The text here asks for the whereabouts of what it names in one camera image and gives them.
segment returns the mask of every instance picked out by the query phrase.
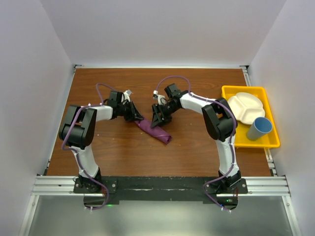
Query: yellow tray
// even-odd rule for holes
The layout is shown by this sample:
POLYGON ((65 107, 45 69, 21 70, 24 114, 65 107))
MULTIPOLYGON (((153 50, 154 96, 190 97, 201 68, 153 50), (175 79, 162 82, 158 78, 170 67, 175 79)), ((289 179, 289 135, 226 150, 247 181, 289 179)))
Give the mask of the yellow tray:
POLYGON ((250 125, 242 124, 238 121, 235 135, 235 146, 239 148, 278 148, 280 146, 280 140, 277 134, 274 119, 272 118, 271 110, 269 107, 266 91, 263 87, 248 87, 248 86, 223 86, 222 97, 228 100, 231 96, 234 96, 238 92, 248 92, 260 99, 266 112, 265 117, 272 122, 272 131, 257 139, 251 141, 246 137, 246 133, 250 128, 250 125))

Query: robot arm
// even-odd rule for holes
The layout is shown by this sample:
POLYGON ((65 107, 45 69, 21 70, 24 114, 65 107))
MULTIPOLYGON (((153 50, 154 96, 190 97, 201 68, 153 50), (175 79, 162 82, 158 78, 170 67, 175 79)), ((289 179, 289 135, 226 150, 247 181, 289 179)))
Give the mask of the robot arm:
MULTIPOLYGON (((101 120, 110 120, 123 116, 126 121, 143 120, 133 102, 130 100, 131 91, 124 93, 111 91, 103 104, 87 106, 79 114, 76 124, 70 132, 66 145, 70 147, 79 167, 80 184, 85 185, 92 192, 99 190, 100 186, 89 178, 101 181, 101 173, 95 162, 91 143, 94 137, 95 123, 101 120)), ((65 140, 71 124, 80 106, 70 105, 62 126, 59 129, 59 138, 65 140)))
POLYGON ((216 141, 219 153, 220 167, 219 175, 226 175, 222 180, 225 188, 229 188, 241 179, 239 167, 236 163, 234 140, 235 135, 230 136, 233 131, 233 119, 225 109, 218 103, 229 108, 224 98, 218 100, 197 96, 187 90, 181 92, 175 84, 171 84, 165 88, 168 100, 164 96, 154 91, 154 99, 158 100, 158 104, 152 105, 153 119, 152 127, 162 126, 172 120, 171 114, 180 108, 190 109, 203 115, 208 134, 216 141))

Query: gray floor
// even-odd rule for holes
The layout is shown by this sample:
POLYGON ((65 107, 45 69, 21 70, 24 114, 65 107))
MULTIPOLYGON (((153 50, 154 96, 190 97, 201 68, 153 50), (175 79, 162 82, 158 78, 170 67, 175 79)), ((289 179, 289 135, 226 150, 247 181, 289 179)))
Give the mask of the gray floor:
POLYGON ((42 196, 30 236, 291 236, 281 197, 242 197, 230 214, 199 202, 120 202, 92 213, 80 196, 42 196))

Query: white plate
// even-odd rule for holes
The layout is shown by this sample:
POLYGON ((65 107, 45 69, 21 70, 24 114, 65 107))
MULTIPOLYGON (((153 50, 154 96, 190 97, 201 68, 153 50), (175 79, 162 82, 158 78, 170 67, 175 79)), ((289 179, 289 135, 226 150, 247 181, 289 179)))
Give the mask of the white plate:
POLYGON ((247 92, 230 97, 228 104, 241 123, 251 125, 257 117, 265 117, 265 110, 259 98, 247 92))

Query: wooden table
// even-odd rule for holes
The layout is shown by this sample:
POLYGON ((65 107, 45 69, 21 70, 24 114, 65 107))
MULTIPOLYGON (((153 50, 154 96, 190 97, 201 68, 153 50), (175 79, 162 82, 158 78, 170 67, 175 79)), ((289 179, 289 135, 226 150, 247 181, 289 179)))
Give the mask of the wooden table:
MULTIPOLYGON (((95 90, 98 82, 109 84, 116 90, 130 89, 137 109, 149 120, 153 90, 161 79, 169 75, 186 76, 191 90, 201 96, 218 98, 223 85, 244 86, 241 69, 77 69, 66 103, 86 105, 100 102, 95 90)), ((159 88, 176 83, 179 89, 188 88, 182 79, 169 79, 159 88)), ((109 90, 101 88, 104 98, 109 90)), ((139 129, 133 122, 119 117, 96 124, 92 143, 96 163, 106 176, 217 176, 218 151, 209 137, 203 117, 190 110, 178 110, 170 124, 163 128, 173 136, 165 145, 139 129)), ((61 150, 56 139, 47 175, 78 175, 78 167, 70 151, 61 150)), ((239 148, 237 163, 242 176, 270 176, 263 149, 239 148)))

